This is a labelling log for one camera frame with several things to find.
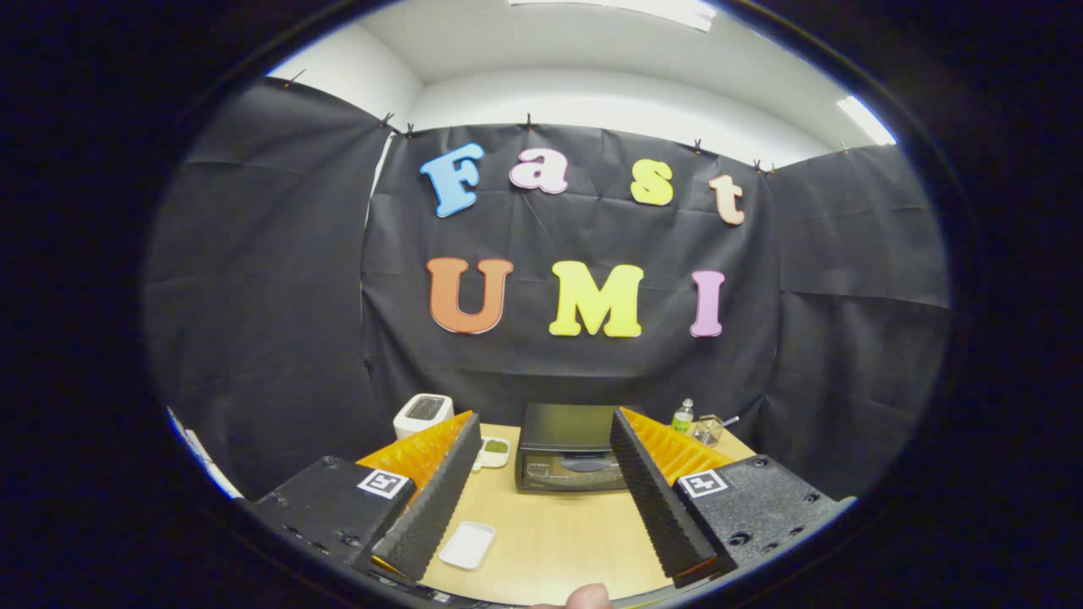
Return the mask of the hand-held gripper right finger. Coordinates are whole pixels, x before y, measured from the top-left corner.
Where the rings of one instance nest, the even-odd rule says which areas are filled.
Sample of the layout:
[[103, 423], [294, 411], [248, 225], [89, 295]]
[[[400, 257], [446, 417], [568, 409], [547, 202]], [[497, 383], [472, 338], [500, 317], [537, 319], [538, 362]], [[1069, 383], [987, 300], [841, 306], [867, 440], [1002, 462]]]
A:
[[828, 497], [771, 456], [726, 456], [630, 409], [616, 409], [610, 443], [662, 571], [676, 587], [762, 562], [851, 504]]

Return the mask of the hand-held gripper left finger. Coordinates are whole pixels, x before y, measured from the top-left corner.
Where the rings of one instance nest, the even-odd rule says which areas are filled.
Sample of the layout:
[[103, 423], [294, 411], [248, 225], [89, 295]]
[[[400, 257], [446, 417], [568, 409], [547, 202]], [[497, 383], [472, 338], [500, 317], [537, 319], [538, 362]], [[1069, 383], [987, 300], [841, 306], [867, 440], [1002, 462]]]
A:
[[255, 502], [271, 529], [357, 572], [417, 583], [482, 448], [472, 411], [363, 459], [324, 456]]

